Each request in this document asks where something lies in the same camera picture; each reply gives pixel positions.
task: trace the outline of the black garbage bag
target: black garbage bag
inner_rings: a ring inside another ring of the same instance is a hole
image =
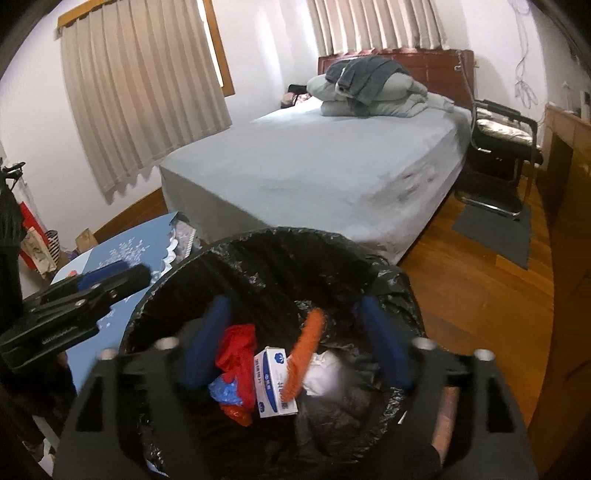
[[[376,296],[391,317],[424,335],[407,276],[375,252],[346,238],[309,229],[274,228],[222,240],[186,259],[152,286],[132,315],[121,353],[150,348],[200,318],[217,295],[233,304],[234,323],[254,323],[259,350],[286,351],[297,341],[313,308],[326,328],[319,352],[338,352],[352,375],[343,398],[302,394],[295,416],[259,419],[241,427],[220,410],[207,389],[186,394],[195,438],[216,479],[340,478],[359,467],[402,415],[401,390],[382,385],[355,306]],[[141,428],[147,459],[165,471],[151,441],[146,411]]]

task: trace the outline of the dark gray clothing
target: dark gray clothing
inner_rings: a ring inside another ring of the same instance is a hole
[[[379,55],[367,55],[352,60],[341,60],[326,71],[327,82],[337,84],[337,91],[348,97],[357,116],[369,116],[371,102],[384,88],[394,73],[410,75],[399,62]]]

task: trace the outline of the wooden baseboard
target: wooden baseboard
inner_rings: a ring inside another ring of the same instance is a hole
[[[119,235],[149,220],[153,220],[167,212],[162,188],[154,190],[141,200],[135,202],[131,207],[125,209],[109,223],[99,228],[95,232],[95,238],[101,244],[115,235]]]

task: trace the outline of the beige curtain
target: beige curtain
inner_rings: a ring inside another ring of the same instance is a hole
[[[307,0],[320,56],[373,48],[447,48],[431,0]]]
[[[74,119],[103,191],[231,125],[195,0],[118,0],[63,30]]]

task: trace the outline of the wooden desk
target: wooden desk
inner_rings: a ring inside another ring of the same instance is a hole
[[[537,183],[550,231],[554,326],[529,429],[540,473],[573,449],[591,411],[591,125],[548,106],[543,156],[548,169]]]

